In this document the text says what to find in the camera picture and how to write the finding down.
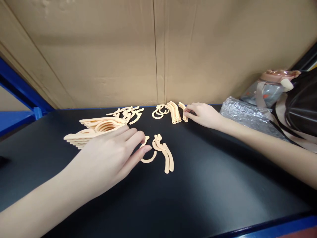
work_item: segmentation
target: black tabletop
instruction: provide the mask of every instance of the black tabletop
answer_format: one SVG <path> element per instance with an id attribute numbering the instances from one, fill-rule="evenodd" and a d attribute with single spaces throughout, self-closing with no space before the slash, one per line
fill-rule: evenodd
<path id="1" fill-rule="evenodd" d="M 211 237 L 311 213 L 316 191 L 240 141 L 193 121 L 156 120 L 146 107 L 133 127 L 162 135 L 175 170 L 161 152 L 90 201 L 45 237 Z M 0 211 L 60 172 L 79 152 L 63 140 L 78 121 L 116 109 L 54 111 L 0 143 Z"/>

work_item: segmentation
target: cardboard sheet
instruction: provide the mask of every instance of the cardboard sheet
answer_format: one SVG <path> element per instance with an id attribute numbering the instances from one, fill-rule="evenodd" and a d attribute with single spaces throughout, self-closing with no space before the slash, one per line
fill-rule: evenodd
<path id="1" fill-rule="evenodd" d="M 55 74 L 39 88 L 57 108 L 157 104 L 152 1 L 7 4 Z"/>
<path id="2" fill-rule="evenodd" d="M 29 111 L 22 102 L 0 86 L 0 112 L 1 111 Z"/>
<path id="3" fill-rule="evenodd" d="M 0 20 L 2 57 L 55 108 L 222 103 L 317 39 L 312 0 L 0 0 Z"/>
<path id="4" fill-rule="evenodd" d="M 222 103 L 261 72 L 290 68 L 317 39 L 315 1 L 154 0 L 165 101 Z"/>

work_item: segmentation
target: plastic wrap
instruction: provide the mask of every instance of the plastic wrap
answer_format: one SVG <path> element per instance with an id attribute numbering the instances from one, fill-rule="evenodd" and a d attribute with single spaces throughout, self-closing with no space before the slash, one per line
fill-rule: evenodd
<path id="1" fill-rule="evenodd" d="M 220 114 L 254 130 L 288 141 L 256 106 L 245 101 L 227 98 L 222 104 Z"/>

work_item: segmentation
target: black bag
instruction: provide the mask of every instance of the black bag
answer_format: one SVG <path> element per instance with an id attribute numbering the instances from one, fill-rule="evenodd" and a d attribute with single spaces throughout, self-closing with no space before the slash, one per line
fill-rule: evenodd
<path id="1" fill-rule="evenodd" d="M 288 139 L 317 153 L 317 68 L 302 72 L 292 83 L 294 88 L 281 95 L 272 114 L 267 109 L 263 113 Z"/>
<path id="2" fill-rule="evenodd" d="M 302 72 L 292 83 L 285 118 L 292 129 L 317 137 L 317 68 Z"/>

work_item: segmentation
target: hand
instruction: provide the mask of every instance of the hand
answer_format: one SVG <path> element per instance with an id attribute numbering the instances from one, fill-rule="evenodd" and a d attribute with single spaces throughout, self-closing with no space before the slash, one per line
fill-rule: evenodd
<path id="1" fill-rule="evenodd" d="M 216 130 L 220 130 L 226 121 L 212 106 L 200 102 L 187 105 L 184 115 L 202 126 Z"/>
<path id="2" fill-rule="evenodd" d="M 63 178 L 71 181 L 76 189 L 83 190 L 93 199 L 124 179 L 134 166 L 152 149 L 146 145 L 131 153 L 145 135 L 127 125 L 97 136 L 87 143 L 78 155 L 61 172 Z"/>

